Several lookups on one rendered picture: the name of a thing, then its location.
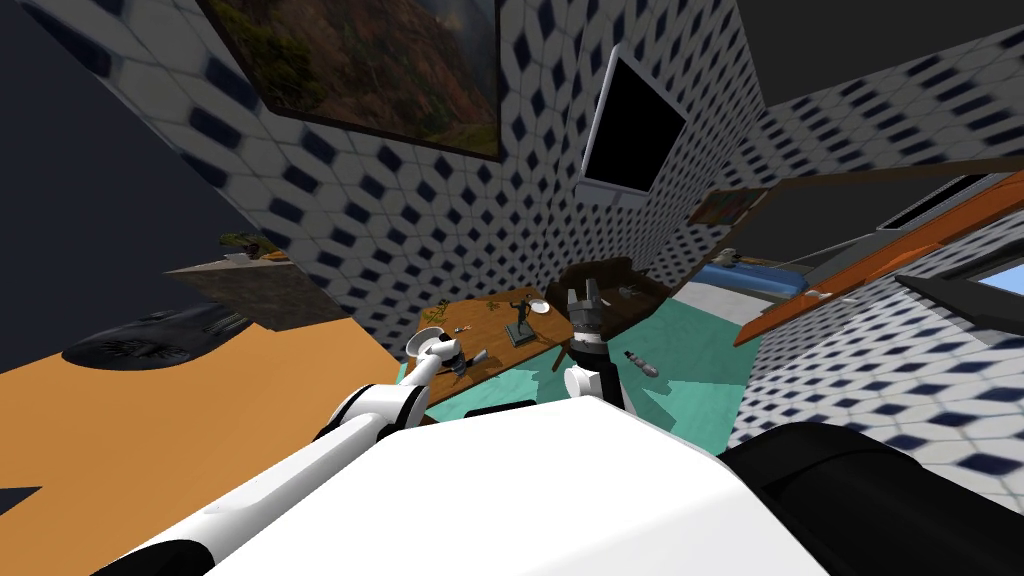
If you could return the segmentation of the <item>dark cabinet with plant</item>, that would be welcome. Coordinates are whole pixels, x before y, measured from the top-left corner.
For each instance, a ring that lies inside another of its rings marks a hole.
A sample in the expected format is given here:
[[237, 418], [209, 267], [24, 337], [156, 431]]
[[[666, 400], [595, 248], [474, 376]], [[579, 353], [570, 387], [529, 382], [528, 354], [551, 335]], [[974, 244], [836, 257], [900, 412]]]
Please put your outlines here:
[[218, 244], [225, 251], [221, 259], [167, 275], [276, 332], [350, 317], [267, 237], [225, 233]]

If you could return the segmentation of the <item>small colourful wall picture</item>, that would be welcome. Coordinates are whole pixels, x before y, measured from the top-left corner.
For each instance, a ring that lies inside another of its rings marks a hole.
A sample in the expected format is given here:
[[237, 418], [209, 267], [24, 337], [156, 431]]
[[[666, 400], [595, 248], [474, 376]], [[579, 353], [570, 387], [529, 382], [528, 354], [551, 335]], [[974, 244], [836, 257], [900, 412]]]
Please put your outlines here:
[[690, 216], [688, 224], [733, 227], [767, 192], [764, 188], [710, 192]]

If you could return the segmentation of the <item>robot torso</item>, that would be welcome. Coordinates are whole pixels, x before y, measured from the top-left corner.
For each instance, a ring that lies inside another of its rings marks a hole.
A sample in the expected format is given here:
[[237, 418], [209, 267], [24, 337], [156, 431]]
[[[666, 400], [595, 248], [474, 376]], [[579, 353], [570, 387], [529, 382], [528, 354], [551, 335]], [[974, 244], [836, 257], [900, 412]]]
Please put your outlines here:
[[210, 576], [827, 576], [721, 461], [581, 397], [394, 433]]

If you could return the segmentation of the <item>blue bed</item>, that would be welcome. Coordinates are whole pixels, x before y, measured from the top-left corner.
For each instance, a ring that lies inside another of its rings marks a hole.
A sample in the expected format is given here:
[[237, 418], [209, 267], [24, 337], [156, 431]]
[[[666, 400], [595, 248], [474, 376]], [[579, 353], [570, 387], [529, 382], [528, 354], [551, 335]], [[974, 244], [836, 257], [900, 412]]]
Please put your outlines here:
[[721, 250], [693, 275], [691, 281], [734, 291], [763, 293], [783, 301], [810, 288], [801, 273], [767, 266], [760, 260], [738, 255], [732, 248]]

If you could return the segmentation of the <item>black round fan shape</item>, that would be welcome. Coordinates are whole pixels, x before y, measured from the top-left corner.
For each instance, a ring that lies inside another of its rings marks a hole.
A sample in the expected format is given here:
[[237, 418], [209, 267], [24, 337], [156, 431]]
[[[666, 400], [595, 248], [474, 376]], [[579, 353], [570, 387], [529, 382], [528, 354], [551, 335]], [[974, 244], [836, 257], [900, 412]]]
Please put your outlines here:
[[253, 321], [219, 303], [202, 303], [141, 317], [65, 349], [62, 360], [109, 371], [146, 371], [196, 360], [219, 347]]

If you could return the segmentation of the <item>white framed black screen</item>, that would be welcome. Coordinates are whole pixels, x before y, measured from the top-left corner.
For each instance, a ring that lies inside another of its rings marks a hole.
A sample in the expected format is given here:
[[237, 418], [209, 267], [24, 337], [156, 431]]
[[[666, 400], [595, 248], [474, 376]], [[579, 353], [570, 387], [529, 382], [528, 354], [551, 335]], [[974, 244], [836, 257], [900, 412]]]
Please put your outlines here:
[[590, 125], [575, 201], [642, 207], [688, 123], [682, 106], [630, 47], [616, 44]]

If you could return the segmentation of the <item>window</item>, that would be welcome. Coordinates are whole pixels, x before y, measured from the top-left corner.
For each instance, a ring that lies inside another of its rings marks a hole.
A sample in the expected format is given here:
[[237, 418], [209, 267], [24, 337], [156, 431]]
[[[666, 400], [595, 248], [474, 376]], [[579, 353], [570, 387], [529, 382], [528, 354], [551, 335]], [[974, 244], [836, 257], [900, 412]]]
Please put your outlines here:
[[1024, 297], [1024, 257], [999, 264], [990, 263], [968, 277], [970, 282], [1002, 293]]

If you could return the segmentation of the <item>landscape painting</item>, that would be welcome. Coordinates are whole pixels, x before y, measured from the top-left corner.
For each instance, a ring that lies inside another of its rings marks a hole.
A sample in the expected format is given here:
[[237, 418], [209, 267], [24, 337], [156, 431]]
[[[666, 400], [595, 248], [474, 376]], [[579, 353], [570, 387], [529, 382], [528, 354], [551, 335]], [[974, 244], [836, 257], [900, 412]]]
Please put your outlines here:
[[196, 0], [270, 111], [495, 160], [498, 0]]

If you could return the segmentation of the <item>orange door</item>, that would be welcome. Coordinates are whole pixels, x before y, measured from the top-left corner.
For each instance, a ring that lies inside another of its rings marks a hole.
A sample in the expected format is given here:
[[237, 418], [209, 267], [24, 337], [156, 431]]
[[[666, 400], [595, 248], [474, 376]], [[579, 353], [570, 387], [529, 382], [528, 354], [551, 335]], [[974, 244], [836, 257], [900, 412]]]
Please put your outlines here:
[[777, 329], [824, 302], [834, 301], [1022, 208], [1024, 171], [1018, 171], [964, 200], [933, 220], [892, 240], [814, 285], [810, 291], [752, 320], [740, 329], [733, 345], [737, 347]]

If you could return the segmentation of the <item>brown wooden table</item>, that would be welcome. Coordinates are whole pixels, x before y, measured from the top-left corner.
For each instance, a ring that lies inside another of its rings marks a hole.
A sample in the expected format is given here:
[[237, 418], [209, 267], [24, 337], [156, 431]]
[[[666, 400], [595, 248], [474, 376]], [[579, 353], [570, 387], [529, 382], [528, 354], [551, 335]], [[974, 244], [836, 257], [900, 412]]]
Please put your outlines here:
[[433, 407], [549, 349], [558, 349], [570, 339], [572, 325], [552, 310], [545, 314], [530, 313], [527, 322], [537, 338], [518, 347], [512, 345], [506, 326], [515, 322], [517, 312], [510, 305], [540, 297], [541, 292], [536, 288], [524, 286], [475, 299], [452, 299], [441, 313], [433, 308], [422, 312], [418, 330], [437, 325], [461, 342], [467, 358], [481, 349], [489, 353], [486, 361], [468, 368], [462, 377], [453, 373], [436, 375], [430, 383], [428, 406]]

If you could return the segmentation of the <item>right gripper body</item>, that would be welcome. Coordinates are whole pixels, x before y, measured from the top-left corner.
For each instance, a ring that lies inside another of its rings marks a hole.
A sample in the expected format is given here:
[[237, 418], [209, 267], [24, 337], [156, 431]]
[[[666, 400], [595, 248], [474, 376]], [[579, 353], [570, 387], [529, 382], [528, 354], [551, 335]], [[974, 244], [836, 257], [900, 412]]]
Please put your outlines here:
[[603, 327], [603, 302], [580, 300], [568, 303], [568, 318], [575, 338], [600, 338]]

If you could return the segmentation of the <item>dark bronze figure statue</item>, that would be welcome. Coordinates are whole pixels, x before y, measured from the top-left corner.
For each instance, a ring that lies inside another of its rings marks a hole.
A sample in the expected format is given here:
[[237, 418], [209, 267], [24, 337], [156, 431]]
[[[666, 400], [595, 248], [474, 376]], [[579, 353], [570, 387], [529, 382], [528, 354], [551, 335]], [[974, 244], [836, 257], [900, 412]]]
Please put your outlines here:
[[509, 307], [517, 312], [515, 323], [507, 324], [505, 329], [514, 347], [531, 342], [537, 338], [536, 332], [527, 321], [527, 316], [531, 311], [530, 296], [520, 299], [518, 302], [510, 302]]

